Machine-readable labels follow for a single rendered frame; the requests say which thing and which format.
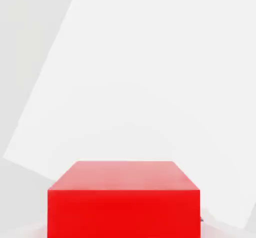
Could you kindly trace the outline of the small red cube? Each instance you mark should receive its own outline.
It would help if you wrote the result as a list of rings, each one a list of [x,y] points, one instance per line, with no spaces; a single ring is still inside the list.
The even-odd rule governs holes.
[[[78,161],[47,195],[47,238],[201,238],[200,189],[172,161]]]

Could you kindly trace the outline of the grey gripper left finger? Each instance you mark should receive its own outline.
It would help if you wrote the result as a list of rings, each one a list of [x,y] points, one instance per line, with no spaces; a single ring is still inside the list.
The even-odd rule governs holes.
[[[29,238],[47,238],[47,224],[38,222],[30,227]]]

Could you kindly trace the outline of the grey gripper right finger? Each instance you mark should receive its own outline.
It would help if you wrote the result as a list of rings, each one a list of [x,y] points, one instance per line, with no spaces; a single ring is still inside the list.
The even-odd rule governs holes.
[[[200,218],[200,238],[218,238],[220,232],[213,226],[207,224],[203,218]]]

